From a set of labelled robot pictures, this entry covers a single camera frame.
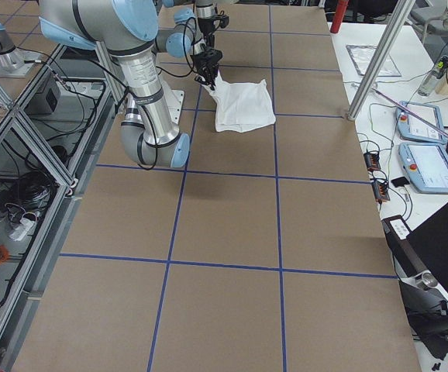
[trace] brown cardboard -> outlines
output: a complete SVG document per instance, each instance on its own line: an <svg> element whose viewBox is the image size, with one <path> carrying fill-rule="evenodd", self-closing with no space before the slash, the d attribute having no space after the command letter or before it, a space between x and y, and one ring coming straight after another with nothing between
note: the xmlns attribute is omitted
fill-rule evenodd
<svg viewBox="0 0 448 372"><path fill-rule="evenodd" d="M164 269L61 257L12 372L145 370Z"/></svg>
<svg viewBox="0 0 448 372"><path fill-rule="evenodd" d="M398 282L284 274L288 370L420 372Z"/></svg>
<svg viewBox="0 0 448 372"><path fill-rule="evenodd" d="M173 266L153 372L281 371L277 273Z"/></svg>
<svg viewBox="0 0 448 372"><path fill-rule="evenodd" d="M275 181L188 174L173 258L276 267Z"/></svg>
<svg viewBox="0 0 448 372"><path fill-rule="evenodd" d="M354 122L279 116L276 127L281 176L369 181Z"/></svg>
<svg viewBox="0 0 448 372"><path fill-rule="evenodd" d="M395 274L370 185L280 180L280 194L284 267Z"/></svg>
<svg viewBox="0 0 448 372"><path fill-rule="evenodd" d="M217 133L215 113L199 112L188 169L274 175L274 127Z"/></svg>

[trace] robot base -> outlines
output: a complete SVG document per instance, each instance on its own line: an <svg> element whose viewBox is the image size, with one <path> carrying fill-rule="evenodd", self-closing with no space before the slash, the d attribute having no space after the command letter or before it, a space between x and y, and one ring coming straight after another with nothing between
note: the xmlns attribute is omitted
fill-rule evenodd
<svg viewBox="0 0 448 372"><path fill-rule="evenodd" d="M28 52L27 50L20 50L24 56L24 60L37 60L41 57L41 53ZM0 78L25 78L27 74L36 64L24 64L15 71L7 71L0 67Z"/></svg>

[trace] sticker label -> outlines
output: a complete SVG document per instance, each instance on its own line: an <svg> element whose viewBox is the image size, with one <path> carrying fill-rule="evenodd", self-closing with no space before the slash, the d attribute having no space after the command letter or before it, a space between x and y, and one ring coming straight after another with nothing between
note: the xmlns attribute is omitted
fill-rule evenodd
<svg viewBox="0 0 448 372"><path fill-rule="evenodd" d="M122 72L133 88L141 88L144 85L154 83L158 79L155 64L151 54L133 61L129 66L122 65Z"/></svg>

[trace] chair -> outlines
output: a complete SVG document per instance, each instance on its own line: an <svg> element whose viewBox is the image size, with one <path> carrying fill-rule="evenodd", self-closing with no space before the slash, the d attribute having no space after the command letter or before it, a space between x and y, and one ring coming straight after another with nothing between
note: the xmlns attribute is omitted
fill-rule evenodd
<svg viewBox="0 0 448 372"><path fill-rule="evenodd" d="M410 12L413 27L422 34L424 43L429 34L448 36L448 0L432 0L433 6Z"/></svg>

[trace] small electronic device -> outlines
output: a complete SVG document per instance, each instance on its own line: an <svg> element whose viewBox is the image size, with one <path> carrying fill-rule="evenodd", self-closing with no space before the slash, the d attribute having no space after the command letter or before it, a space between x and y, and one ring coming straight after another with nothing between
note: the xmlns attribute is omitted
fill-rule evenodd
<svg viewBox="0 0 448 372"><path fill-rule="evenodd" d="M51 114L55 111L59 98L60 89L53 79L53 75L49 73L47 79L38 87L38 91L31 98L24 111L28 115Z"/></svg>
<svg viewBox="0 0 448 372"><path fill-rule="evenodd" d="M440 129L444 129L443 119L441 118L441 112L438 106L407 101L401 101L400 103L410 111L418 114L421 118L431 122ZM398 118L396 126L403 139L446 144L447 139L441 136L435 129L427 126L417 118L408 115L400 108L396 109L396 116Z"/></svg>
<svg viewBox="0 0 448 372"><path fill-rule="evenodd" d="M400 215L383 219L382 226L386 235L386 242L391 252L395 255L401 268L408 277L427 270L427 267L420 260L419 256L417 256L417 253L415 253L407 240L408 234L412 231Z"/></svg>
<svg viewBox="0 0 448 372"><path fill-rule="evenodd" d="M402 143L400 161L408 179L423 194L448 194L448 156L438 143Z"/></svg>

